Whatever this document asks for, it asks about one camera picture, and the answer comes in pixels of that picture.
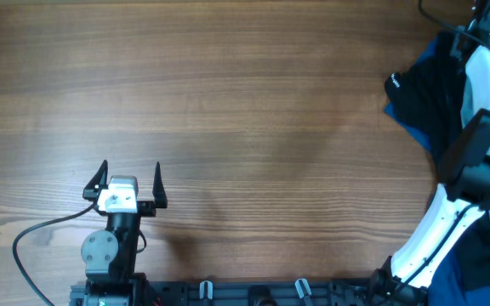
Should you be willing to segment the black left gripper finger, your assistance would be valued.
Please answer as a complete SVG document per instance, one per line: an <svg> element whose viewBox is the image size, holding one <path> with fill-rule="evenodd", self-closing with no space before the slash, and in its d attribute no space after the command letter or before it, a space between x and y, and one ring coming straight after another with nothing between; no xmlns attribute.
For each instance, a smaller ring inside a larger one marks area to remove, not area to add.
<svg viewBox="0 0 490 306"><path fill-rule="evenodd" d="M162 182L161 165L159 161L155 167L152 195L156 208L168 207L168 198Z"/></svg>
<svg viewBox="0 0 490 306"><path fill-rule="evenodd" d="M87 201L96 201L100 192L106 189L107 184L107 174L108 174L108 161L104 160L96 174L90 179L83 189L83 199Z"/></svg>

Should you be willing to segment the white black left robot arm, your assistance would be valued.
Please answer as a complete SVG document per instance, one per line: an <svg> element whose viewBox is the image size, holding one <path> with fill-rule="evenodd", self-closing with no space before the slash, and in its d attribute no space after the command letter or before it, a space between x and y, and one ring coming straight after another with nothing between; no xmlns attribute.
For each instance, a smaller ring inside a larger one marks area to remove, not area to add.
<svg viewBox="0 0 490 306"><path fill-rule="evenodd" d="M142 252L138 242L145 238L141 219L154 218L157 209L168 207L159 164L154 172L153 199L142 201L138 194L137 178L109 177L107 161L84 187L83 198L107 220L103 230L93 232L83 242L81 256L87 280L83 286L71 288L71 306L162 304L145 274L134 271L136 257Z"/></svg>

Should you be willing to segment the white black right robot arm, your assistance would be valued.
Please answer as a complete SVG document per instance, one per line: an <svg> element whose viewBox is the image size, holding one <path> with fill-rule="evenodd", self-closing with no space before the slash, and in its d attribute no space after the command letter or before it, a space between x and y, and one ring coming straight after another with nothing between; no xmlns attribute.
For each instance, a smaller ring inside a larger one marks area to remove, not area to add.
<svg viewBox="0 0 490 306"><path fill-rule="evenodd" d="M372 305L490 305L490 0L441 23L385 81L386 112L432 155L436 192L406 244L364 290Z"/></svg>

